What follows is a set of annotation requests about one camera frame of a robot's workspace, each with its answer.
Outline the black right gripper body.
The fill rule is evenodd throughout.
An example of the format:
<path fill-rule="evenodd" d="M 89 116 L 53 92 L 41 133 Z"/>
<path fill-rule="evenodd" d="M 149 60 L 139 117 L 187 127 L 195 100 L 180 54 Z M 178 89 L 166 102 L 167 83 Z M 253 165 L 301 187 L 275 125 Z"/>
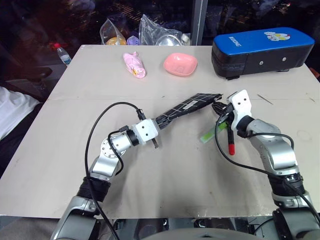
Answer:
<path fill-rule="evenodd" d="M 219 123 L 227 122 L 232 123 L 234 116 L 234 106 L 231 103 L 225 104 L 222 102 L 218 103 L 219 106 Z"/>

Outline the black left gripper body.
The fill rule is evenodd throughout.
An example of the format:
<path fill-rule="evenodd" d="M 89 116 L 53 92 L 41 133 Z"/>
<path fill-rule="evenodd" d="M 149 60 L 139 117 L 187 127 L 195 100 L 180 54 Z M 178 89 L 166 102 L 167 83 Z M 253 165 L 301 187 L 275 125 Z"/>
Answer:
<path fill-rule="evenodd" d="M 166 123 L 157 123 L 157 118 L 155 118 L 154 120 L 160 130 L 161 130 L 162 125 L 166 124 Z M 153 143 L 155 149 L 157 149 L 159 147 L 155 138 L 152 139 L 152 143 Z"/>

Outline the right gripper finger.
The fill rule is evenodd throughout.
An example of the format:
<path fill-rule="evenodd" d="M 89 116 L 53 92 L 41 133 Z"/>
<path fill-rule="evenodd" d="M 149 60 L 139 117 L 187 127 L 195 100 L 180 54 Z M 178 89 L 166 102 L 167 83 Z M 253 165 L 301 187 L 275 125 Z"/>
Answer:
<path fill-rule="evenodd" d="M 215 103 L 223 103 L 223 104 L 229 104 L 229 97 L 225 94 L 217 94 L 215 99 Z"/>
<path fill-rule="evenodd" d="M 224 113 L 224 103 L 216 101 L 213 102 L 211 106 L 218 116 L 221 116 Z"/>

